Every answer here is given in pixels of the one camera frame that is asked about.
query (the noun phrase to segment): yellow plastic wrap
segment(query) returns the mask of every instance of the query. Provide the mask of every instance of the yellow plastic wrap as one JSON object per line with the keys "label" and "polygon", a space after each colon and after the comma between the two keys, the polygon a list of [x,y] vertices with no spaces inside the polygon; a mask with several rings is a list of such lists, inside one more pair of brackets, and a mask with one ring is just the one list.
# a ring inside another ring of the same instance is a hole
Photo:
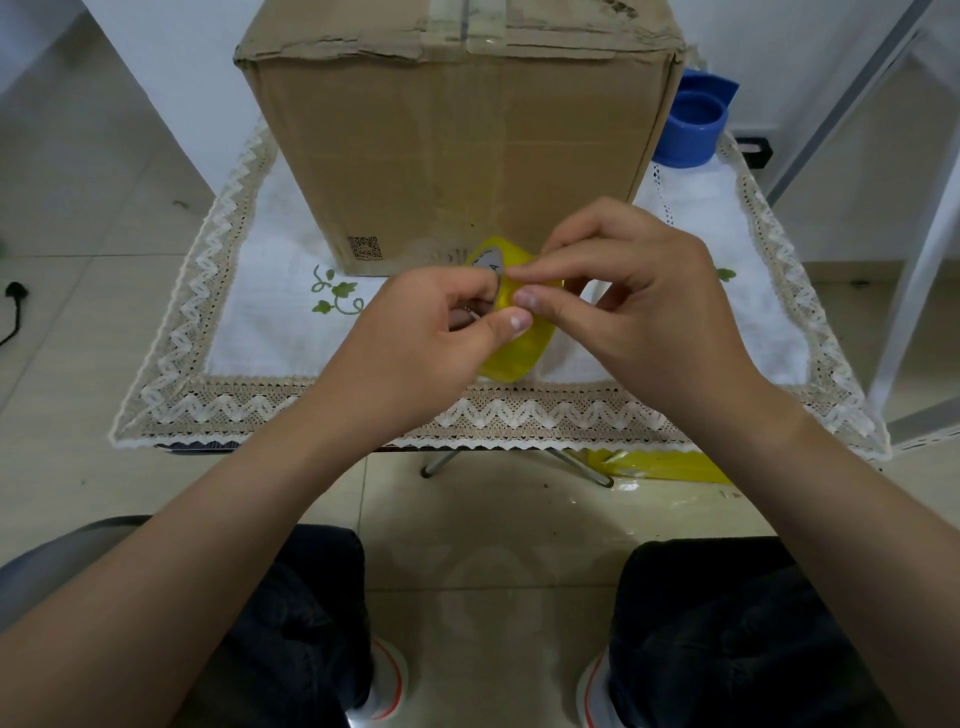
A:
{"label": "yellow plastic wrap", "polygon": [[[490,268],[500,276],[500,288],[493,304],[494,311],[513,305],[514,293],[523,287],[523,283],[509,279],[503,270],[512,265],[520,265],[533,256],[502,237],[492,237],[473,255],[468,265]],[[561,286],[560,281],[548,285]],[[543,355],[555,327],[540,316],[534,316],[534,324],[517,339],[497,350],[480,368],[480,376],[499,382],[517,381],[528,374]]]}
{"label": "yellow plastic wrap", "polygon": [[723,472],[702,452],[610,452],[600,449],[583,450],[577,454],[594,470],[612,477],[730,483]]}

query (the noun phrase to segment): forearm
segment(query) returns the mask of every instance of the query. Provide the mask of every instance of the forearm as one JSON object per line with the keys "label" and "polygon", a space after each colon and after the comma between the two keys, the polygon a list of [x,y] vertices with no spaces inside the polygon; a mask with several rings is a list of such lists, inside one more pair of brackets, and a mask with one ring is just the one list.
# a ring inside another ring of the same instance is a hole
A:
{"label": "forearm", "polygon": [[960,720],[960,532],[773,387],[695,439],[773,525],[910,724]]}
{"label": "forearm", "polygon": [[0,635],[5,724],[169,722],[302,513],[365,454],[324,420],[294,405]]}

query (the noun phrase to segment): hand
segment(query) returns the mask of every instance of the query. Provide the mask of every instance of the hand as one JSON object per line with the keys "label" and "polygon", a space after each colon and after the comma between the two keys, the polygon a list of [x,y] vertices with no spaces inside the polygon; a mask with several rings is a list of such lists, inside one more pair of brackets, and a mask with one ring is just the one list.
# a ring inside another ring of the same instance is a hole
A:
{"label": "hand", "polygon": [[389,279],[307,397],[321,400],[331,417],[346,417],[368,449],[423,425],[461,397],[484,360],[532,325],[516,307],[472,321],[464,306],[492,302],[498,285],[485,268],[420,268]]}
{"label": "hand", "polygon": [[[765,384],[744,348],[707,246],[638,207],[602,199],[561,223],[541,257],[507,270],[514,303],[579,341],[631,394],[680,428]],[[612,283],[596,306],[591,279]]]}

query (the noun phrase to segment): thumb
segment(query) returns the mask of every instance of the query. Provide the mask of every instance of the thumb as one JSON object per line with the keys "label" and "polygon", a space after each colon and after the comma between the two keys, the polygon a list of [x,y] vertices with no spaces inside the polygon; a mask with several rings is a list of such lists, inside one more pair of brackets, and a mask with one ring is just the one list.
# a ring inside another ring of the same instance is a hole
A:
{"label": "thumb", "polygon": [[514,293],[514,303],[554,324],[561,331],[587,346],[610,316],[562,288],[549,285],[525,285]]}
{"label": "thumb", "polygon": [[510,306],[488,313],[452,335],[460,340],[462,346],[469,347],[479,361],[483,361],[524,333],[533,323],[534,317],[529,311]]}

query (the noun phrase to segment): finger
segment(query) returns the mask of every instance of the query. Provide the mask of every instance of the finger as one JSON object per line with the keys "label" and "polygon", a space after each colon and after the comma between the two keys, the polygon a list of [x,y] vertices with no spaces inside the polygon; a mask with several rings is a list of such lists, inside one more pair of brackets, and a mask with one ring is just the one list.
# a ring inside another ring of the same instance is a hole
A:
{"label": "finger", "polygon": [[451,308],[450,318],[447,322],[447,328],[450,331],[459,331],[461,328],[468,327],[476,320],[477,316],[470,313],[465,308]]}
{"label": "finger", "polygon": [[493,303],[490,301],[481,301],[480,299],[470,299],[469,301],[459,302],[457,308],[465,308],[477,316],[486,316],[493,309]]}
{"label": "finger", "polygon": [[516,339],[533,323],[534,317],[529,311],[509,306],[474,321],[453,335],[457,345],[468,350],[479,366],[480,362]]}
{"label": "finger", "polygon": [[588,349],[590,340],[611,316],[569,291],[549,285],[523,286],[514,293],[514,303],[551,322]]}
{"label": "finger", "polygon": [[550,233],[542,251],[551,253],[592,237],[637,240],[662,225],[663,222],[645,209],[602,197],[561,222]]}
{"label": "finger", "polygon": [[653,255],[648,243],[585,240],[508,268],[506,273],[521,283],[584,278],[623,283],[636,289],[650,278]]}
{"label": "finger", "polygon": [[443,291],[450,308],[471,299],[492,302],[500,288],[500,276],[490,268],[425,268],[422,272]]}
{"label": "finger", "polygon": [[630,289],[620,283],[614,283],[604,291],[603,296],[596,303],[601,311],[615,311],[630,297]]}

